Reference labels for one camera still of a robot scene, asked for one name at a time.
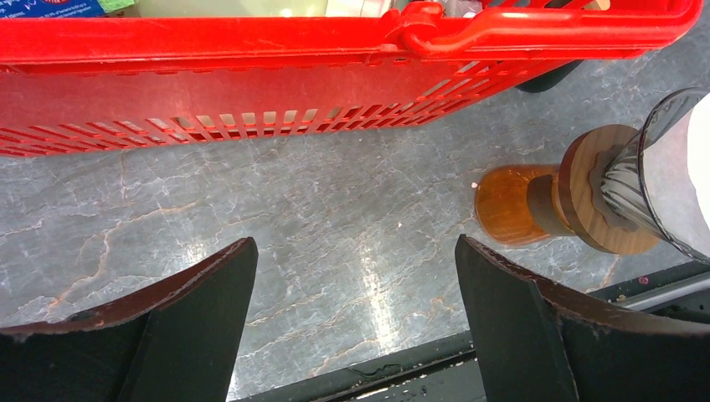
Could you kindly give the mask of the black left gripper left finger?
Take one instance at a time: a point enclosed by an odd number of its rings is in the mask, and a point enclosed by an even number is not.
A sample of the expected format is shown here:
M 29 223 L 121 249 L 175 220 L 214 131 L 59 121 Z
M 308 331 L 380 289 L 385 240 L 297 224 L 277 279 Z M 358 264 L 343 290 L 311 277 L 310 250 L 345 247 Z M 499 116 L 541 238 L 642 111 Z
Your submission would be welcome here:
M 243 238 L 62 321 L 3 328 L 2 400 L 226 400 L 257 261 Z

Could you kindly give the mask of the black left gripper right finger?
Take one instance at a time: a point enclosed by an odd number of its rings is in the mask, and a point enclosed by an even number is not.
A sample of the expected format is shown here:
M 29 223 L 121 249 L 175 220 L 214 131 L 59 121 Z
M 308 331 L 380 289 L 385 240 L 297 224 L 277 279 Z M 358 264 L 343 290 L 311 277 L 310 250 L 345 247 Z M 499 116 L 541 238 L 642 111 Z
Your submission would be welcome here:
M 465 235 L 455 265 L 488 400 L 708 400 L 706 323 L 601 301 Z

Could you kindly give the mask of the dark glass coffee dripper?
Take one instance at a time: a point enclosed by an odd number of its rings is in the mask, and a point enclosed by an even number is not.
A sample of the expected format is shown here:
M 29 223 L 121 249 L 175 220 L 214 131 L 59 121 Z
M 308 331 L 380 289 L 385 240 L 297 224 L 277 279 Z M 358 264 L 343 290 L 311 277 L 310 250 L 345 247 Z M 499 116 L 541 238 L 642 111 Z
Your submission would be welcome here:
M 662 99 L 602 167 L 598 195 L 616 225 L 708 263 L 708 90 L 686 88 Z

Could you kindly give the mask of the white paper coffee filter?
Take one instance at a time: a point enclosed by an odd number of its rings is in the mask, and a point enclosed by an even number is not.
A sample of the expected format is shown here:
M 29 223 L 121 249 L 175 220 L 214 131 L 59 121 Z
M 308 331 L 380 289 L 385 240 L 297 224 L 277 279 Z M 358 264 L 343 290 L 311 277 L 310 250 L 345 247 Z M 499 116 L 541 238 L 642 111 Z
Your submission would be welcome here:
M 689 255 L 709 259 L 709 109 L 698 105 L 643 152 L 658 227 Z

